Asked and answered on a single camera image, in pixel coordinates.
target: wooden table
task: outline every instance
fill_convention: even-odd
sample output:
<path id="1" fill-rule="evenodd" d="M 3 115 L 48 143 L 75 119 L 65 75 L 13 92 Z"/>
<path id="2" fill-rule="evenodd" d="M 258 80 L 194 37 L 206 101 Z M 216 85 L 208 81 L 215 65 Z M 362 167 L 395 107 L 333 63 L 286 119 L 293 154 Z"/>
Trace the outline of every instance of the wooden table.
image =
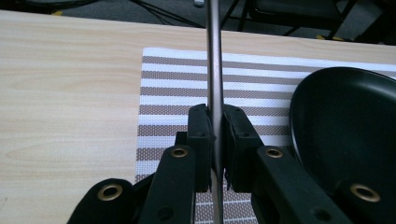
<path id="1" fill-rule="evenodd" d="M 396 64 L 396 48 L 222 33 L 223 51 Z M 95 183 L 134 182 L 142 50 L 205 30 L 0 11 L 0 222 L 65 223 Z"/>

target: brass ring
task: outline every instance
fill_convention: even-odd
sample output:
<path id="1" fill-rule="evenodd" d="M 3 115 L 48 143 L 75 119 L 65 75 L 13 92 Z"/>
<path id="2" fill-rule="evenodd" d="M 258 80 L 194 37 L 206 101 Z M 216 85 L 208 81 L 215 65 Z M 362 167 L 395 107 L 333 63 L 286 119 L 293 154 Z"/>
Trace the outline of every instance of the brass ring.
<path id="1" fill-rule="evenodd" d="M 184 149 L 184 148 L 181 148 L 181 147 L 174 148 L 174 149 L 171 151 L 171 155 L 172 155 L 173 157 L 176 157 L 176 158 L 185 157 L 185 156 L 187 156 L 187 154 L 189 154 L 189 151 L 186 150 L 186 149 Z"/>
<path id="2" fill-rule="evenodd" d="M 356 197 L 358 197 L 366 202 L 377 203 L 381 200 L 381 197 L 379 196 L 379 194 L 377 192 L 375 192 L 373 189 L 370 189 L 369 187 L 364 186 L 362 184 L 351 185 L 350 191 L 352 191 L 352 193 Z"/>
<path id="3" fill-rule="evenodd" d="M 272 158 L 281 158 L 283 156 L 283 152 L 277 148 L 269 148 L 265 151 L 265 154 Z"/>
<path id="4" fill-rule="evenodd" d="M 108 189 L 115 189 L 116 192 L 108 194 L 106 193 L 106 190 Z M 112 201 L 118 197 L 120 197 L 120 195 L 122 194 L 122 186 L 118 185 L 118 184 L 108 184 L 108 185 L 104 185 L 98 192 L 98 199 L 100 199 L 101 201 Z"/>

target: chair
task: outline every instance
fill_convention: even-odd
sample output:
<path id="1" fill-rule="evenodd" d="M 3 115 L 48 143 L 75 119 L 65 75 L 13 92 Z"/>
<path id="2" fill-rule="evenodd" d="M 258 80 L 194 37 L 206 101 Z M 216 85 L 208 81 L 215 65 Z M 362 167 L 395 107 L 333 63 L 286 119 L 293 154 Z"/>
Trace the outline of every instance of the chair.
<path id="1" fill-rule="evenodd" d="M 246 0 L 241 18 L 232 17 L 239 0 L 233 0 L 221 27 L 228 19 L 240 20 L 237 31 L 242 31 L 245 21 L 257 21 L 293 27 L 284 35 L 290 35 L 300 27 L 330 30 L 332 39 L 357 0 L 347 0 L 342 11 L 339 0 Z"/>

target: metal pole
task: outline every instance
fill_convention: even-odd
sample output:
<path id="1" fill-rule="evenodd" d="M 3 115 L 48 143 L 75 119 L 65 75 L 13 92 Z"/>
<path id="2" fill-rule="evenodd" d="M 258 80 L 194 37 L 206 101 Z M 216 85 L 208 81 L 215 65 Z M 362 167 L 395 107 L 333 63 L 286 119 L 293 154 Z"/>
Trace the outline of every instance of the metal pole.
<path id="1" fill-rule="evenodd" d="M 223 117 L 223 86 L 221 63 L 221 34 L 219 23 L 219 0 L 207 0 L 206 5 L 207 30 L 207 106 L 212 120 L 212 126 L 217 137 L 212 155 L 212 198 L 214 206 L 214 223 L 223 223 L 223 152 L 222 130 Z"/>

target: striped placemat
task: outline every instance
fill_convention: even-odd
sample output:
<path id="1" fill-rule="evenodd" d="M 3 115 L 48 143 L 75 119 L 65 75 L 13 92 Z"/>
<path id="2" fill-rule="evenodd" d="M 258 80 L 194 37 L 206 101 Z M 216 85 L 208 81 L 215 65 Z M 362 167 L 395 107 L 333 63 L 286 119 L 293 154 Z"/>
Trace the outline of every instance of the striped placemat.
<path id="1" fill-rule="evenodd" d="M 291 149 L 290 99 L 303 78 L 321 68 L 358 67 L 396 78 L 396 65 L 345 63 L 223 53 L 224 102 L 245 110 L 267 146 Z M 206 52 L 148 48 L 143 52 L 136 177 L 156 171 L 176 132 L 187 131 L 192 105 L 206 103 Z M 210 193 L 197 194 L 195 223 L 212 222 Z M 249 194 L 224 191 L 225 223 L 257 223 Z"/>

